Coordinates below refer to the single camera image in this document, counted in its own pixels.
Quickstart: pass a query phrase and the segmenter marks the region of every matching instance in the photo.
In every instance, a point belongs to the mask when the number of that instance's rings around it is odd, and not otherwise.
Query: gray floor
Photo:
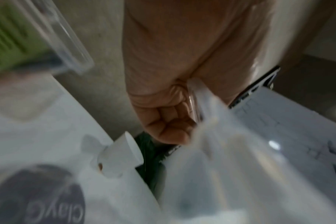
[[[320,0],[277,0],[270,38],[254,79],[279,63]],[[60,83],[116,139],[124,131],[142,129],[125,93],[121,55],[123,0],[54,0],[96,66],[88,74],[64,74]]]

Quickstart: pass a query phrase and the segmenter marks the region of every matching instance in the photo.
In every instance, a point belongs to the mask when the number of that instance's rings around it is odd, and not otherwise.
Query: dark circle logo
[[[35,165],[0,185],[0,224],[83,224],[84,220],[82,189],[67,170]]]

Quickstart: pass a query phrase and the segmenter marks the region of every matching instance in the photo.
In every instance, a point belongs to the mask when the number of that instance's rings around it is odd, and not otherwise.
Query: white cylinder
[[[139,146],[126,131],[98,155],[97,162],[104,176],[116,178],[142,165],[144,160]]]

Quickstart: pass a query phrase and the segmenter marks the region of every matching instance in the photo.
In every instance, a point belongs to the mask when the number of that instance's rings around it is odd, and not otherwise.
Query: hand
[[[201,78],[226,104],[250,84],[271,7],[272,0],[126,0],[126,88],[150,135],[189,143],[189,78]]]

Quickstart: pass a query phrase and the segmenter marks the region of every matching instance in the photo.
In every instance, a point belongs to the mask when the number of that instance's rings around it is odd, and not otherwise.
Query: plastic bag
[[[284,157],[243,127],[199,79],[188,82],[199,125],[165,162],[158,202],[176,223],[336,223],[336,208]]]

